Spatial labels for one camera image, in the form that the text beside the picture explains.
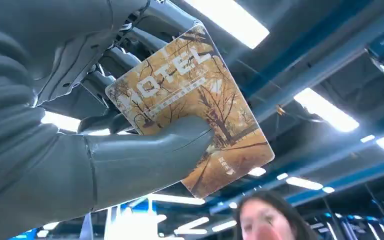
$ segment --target blue ceiling beam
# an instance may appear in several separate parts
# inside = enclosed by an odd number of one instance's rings
[[[261,89],[268,81],[291,66],[312,48],[323,42],[349,19],[357,15],[373,0],[343,0],[324,19],[308,32],[303,33],[288,49],[260,71],[253,80],[242,86],[245,96],[249,97]]]
[[[299,74],[295,79],[291,79],[289,84],[267,99],[264,104],[255,106],[252,111],[256,120],[259,123],[264,121],[276,112],[278,105],[283,106],[290,103],[294,96],[304,89],[319,84],[360,57],[365,53],[366,45],[382,33],[384,33],[384,14],[307,71]]]
[[[384,176],[384,163],[379,165],[366,168],[364,170],[355,172],[353,174],[344,176],[342,178],[336,179],[332,182],[325,183],[324,186],[329,186],[335,189],[336,192],[351,188],[358,184],[366,183],[374,179],[378,179]],[[304,192],[289,196],[286,200],[291,203],[293,206],[298,206],[309,202],[314,199],[321,198],[328,195],[322,190],[311,191],[306,190]]]

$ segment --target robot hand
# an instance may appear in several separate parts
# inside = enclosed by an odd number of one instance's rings
[[[0,240],[176,183],[210,144],[213,130],[193,116],[153,136],[65,135],[41,124],[38,83],[70,66],[58,49],[105,36],[145,3],[0,0]]]

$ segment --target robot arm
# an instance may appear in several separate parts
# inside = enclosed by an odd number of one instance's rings
[[[65,135],[41,124],[35,84],[55,73],[56,49],[111,32],[143,2],[0,0],[0,239],[178,182],[210,144],[214,132],[198,117],[152,136]]]

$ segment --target woman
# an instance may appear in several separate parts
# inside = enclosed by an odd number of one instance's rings
[[[239,204],[239,240],[316,240],[297,210],[270,191],[258,191]]]

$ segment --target card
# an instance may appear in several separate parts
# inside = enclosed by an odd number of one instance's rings
[[[190,115],[210,124],[215,131],[213,142],[182,181],[197,198],[275,156],[202,24],[145,59],[105,91],[140,134],[155,134]]]

